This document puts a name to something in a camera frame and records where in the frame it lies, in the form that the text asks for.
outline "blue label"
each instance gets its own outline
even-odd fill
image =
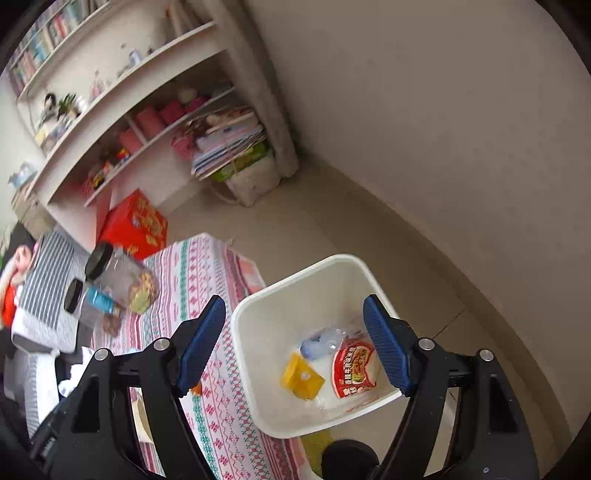
[[[115,307],[115,302],[112,298],[108,297],[104,293],[101,293],[95,287],[91,286],[88,288],[87,298],[94,308],[102,310],[103,312],[117,314],[117,311],[119,310],[117,307]]]

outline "row of books on shelf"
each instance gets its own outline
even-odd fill
[[[57,0],[27,32],[10,63],[12,82],[18,93],[22,92],[51,52],[86,18],[87,2]]]

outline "tablecloth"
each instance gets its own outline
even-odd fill
[[[144,315],[130,314],[117,338],[95,331],[93,348],[115,355],[170,337],[180,322],[199,316],[213,294],[226,302],[226,324],[202,375],[203,395],[189,392],[181,405],[197,443],[219,480],[299,480],[307,461],[299,439],[275,439],[252,422],[230,337],[238,303],[264,288],[256,265],[224,242],[202,233],[147,258],[160,295]],[[163,474],[155,448],[142,443],[146,466]]]

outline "clear jar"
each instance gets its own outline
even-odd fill
[[[101,293],[94,285],[74,278],[66,291],[64,310],[78,321],[116,337],[121,328],[123,309],[121,305]]]
[[[85,274],[88,281],[135,313],[144,313],[158,297],[155,275],[109,242],[96,244]]]

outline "stack of books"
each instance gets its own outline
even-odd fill
[[[9,64],[17,95],[51,52],[88,16],[88,6],[89,0],[56,0],[33,24]]]
[[[239,116],[228,113],[227,117],[219,115],[220,122],[196,140],[198,150],[193,157],[191,174],[199,180],[209,177],[267,138],[264,127],[251,109]]]

